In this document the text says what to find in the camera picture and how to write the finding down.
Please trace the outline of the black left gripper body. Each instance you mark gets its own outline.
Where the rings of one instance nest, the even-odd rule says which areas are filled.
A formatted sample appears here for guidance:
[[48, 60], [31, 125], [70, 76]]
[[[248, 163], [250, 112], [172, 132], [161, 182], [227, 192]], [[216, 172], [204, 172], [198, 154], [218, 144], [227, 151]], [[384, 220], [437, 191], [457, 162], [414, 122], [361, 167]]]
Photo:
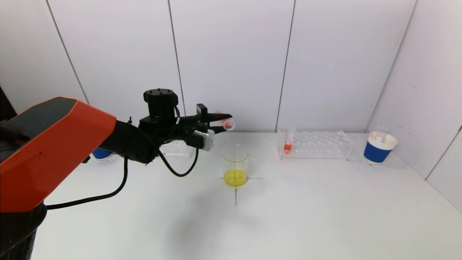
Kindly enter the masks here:
[[208, 138], [208, 109], [196, 105], [196, 115], [178, 118], [178, 139], [185, 143], [206, 143]]

